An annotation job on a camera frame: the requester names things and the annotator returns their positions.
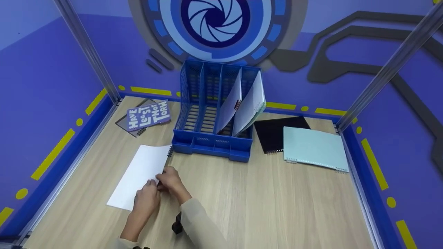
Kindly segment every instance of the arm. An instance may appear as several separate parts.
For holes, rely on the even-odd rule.
[[[137,191],[134,207],[128,215],[126,225],[117,239],[116,249],[133,249],[138,246],[138,237],[154,210],[160,203],[160,193],[154,180],[149,180],[141,190]]]
[[[177,198],[182,211],[181,222],[183,229],[197,248],[228,248],[223,234],[208,217],[200,202],[189,194],[174,168],[167,167],[165,168],[165,173],[156,177]]]
[[[228,243],[197,199],[181,205],[182,226],[192,243],[202,249],[226,249]]]

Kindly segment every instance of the sleeve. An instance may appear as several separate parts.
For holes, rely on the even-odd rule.
[[[117,240],[115,241],[115,249],[133,249],[136,246],[138,246],[138,243],[136,242],[132,242],[129,240],[125,240],[122,238],[117,238]]]
[[[228,243],[218,227],[206,214],[197,199],[189,199],[181,206],[182,226],[193,244],[201,249],[226,249]]]

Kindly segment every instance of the light blue notebook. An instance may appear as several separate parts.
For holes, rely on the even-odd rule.
[[[339,135],[283,127],[283,156],[290,163],[307,163],[349,172],[345,148]]]

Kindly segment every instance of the blue file organizer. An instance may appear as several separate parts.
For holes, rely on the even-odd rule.
[[[260,68],[186,60],[180,71],[180,115],[174,129],[175,152],[200,153],[248,162],[252,146],[252,126],[238,137],[232,136],[234,118],[219,133],[214,126],[217,113],[242,71],[243,98]]]

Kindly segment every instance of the wooden table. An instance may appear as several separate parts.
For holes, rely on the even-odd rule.
[[[126,97],[72,174],[25,244],[29,249],[111,248],[129,211],[106,205],[140,144],[166,145],[179,113],[170,102],[172,122],[135,138],[116,120],[141,98]],[[263,113],[261,119],[286,117]],[[311,119],[312,129],[334,133],[330,120]],[[254,131],[249,163],[200,154],[175,153],[171,160],[193,197],[199,199],[231,248],[373,248],[349,174],[290,164],[282,154],[265,155]],[[162,194],[158,213],[140,235],[154,249],[193,248],[171,225],[179,212]]]

